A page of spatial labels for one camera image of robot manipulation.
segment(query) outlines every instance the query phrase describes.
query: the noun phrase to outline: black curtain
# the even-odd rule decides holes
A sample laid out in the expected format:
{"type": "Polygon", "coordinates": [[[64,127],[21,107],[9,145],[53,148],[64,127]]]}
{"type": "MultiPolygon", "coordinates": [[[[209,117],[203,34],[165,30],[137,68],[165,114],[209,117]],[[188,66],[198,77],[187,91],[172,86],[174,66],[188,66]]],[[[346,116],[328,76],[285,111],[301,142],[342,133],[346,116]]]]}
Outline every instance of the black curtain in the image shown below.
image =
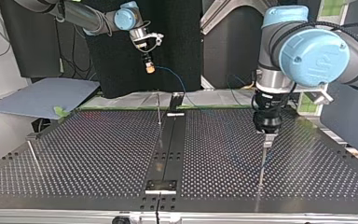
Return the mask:
{"type": "MultiPolygon", "coordinates": [[[[102,12],[117,10],[128,0],[83,0],[102,12]]],[[[185,82],[187,91],[200,89],[201,0],[138,0],[144,21],[151,21],[150,32],[163,34],[161,47],[152,54],[155,65],[172,69],[185,82]]],[[[95,70],[100,76],[103,95],[115,98],[134,91],[183,91],[172,74],[157,69],[148,75],[141,53],[131,43],[129,33],[88,36],[95,70]]]]}

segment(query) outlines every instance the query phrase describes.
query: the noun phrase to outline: black bracket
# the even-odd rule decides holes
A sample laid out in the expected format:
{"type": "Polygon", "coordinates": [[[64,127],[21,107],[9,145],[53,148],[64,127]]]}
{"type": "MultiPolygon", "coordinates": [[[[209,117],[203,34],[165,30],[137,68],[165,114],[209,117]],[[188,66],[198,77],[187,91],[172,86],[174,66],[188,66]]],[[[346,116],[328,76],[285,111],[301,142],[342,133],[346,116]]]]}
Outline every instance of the black bracket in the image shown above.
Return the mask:
{"type": "Polygon", "coordinates": [[[168,117],[184,116],[183,111],[179,111],[177,107],[182,104],[185,94],[182,92],[174,92],[171,96],[170,109],[167,113],[168,117]]]}

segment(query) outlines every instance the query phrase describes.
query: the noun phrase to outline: perforated metal table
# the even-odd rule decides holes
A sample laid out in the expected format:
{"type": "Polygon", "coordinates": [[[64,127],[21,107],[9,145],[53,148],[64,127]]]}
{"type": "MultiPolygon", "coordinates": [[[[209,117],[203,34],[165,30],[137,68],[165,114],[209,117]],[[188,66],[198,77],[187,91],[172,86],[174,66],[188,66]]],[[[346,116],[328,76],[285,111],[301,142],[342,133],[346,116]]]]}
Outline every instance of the perforated metal table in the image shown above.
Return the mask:
{"type": "Polygon", "coordinates": [[[252,110],[184,112],[161,126],[152,110],[75,113],[0,160],[0,216],[358,221],[358,160],[306,119],[284,114],[260,189],[252,110]],[[176,181],[176,194],[145,194],[150,180],[176,181]]]}

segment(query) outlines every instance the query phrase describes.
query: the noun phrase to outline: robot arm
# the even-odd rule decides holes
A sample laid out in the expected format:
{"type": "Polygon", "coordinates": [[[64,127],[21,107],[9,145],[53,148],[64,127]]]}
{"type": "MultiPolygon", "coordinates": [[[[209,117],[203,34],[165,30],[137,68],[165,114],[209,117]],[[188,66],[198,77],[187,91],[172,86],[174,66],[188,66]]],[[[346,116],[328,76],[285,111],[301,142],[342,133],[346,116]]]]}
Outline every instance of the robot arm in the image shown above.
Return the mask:
{"type": "Polygon", "coordinates": [[[83,27],[87,35],[112,35],[116,31],[129,31],[134,47],[142,52],[146,72],[155,68],[150,52],[161,45],[161,34],[148,33],[150,21],[143,21],[136,2],[120,6],[117,11],[102,13],[80,3],[64,0],[15,0],[21,6],[34,12],[49,13],[61,21],[69,21],[83,27]]]}
{"type": "Polygon", "coordinates": [[[281,109],[297,85],[314,88],[336,80],[358,89],[358,35],[317,28],[307,17],[302,6],[266,13],[254,98],[254,123],[262,133],[279,131],[281,109]]]}

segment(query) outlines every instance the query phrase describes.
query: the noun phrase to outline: metal probe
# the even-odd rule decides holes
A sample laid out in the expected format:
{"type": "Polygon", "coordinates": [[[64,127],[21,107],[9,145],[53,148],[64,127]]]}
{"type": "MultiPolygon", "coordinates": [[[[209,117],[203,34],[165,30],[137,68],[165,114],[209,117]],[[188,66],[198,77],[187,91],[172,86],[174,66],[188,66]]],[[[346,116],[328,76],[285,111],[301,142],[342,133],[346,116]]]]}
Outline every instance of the metal probe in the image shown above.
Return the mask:
{"type": "Polygon", "coordinates": [[[159,109],[159,93],[157,91],[157,97],[156,97],[156,105],[157,105],[157,111],[158,111],[158,125],[161,125],[161,114],[159,109]]]}
{"type": "Polygon", "coordinates": [[[258,180],[258,187],[263,187],[263,179],[264,179],[264,170],[266,168],[266,158],[267,151],[269,148],[272,148],[272,144],[274,143],[275,137],[278,136],[277,133],[266,133],[266,139],[263,144],[263,153],[261,157],[261,168],[260,168],[260,177],[258,180]]]}

